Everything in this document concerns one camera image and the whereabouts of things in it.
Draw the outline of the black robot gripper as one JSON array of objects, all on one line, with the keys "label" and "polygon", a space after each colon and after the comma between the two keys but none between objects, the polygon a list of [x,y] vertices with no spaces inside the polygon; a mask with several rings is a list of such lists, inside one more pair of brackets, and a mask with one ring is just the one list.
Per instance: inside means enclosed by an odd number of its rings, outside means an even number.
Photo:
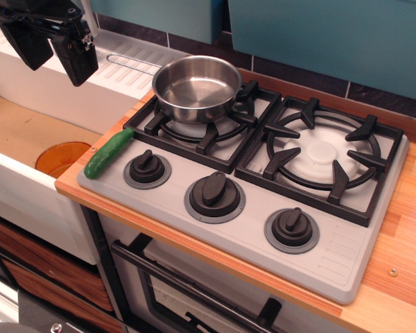
[{"label": "black robot gripper", "polygon": [[49,60],[51,38],[75,87],[98,69],[92,33],[83,16],[72,1],[0,1],[1,30],[24,63],[35,71]]}]

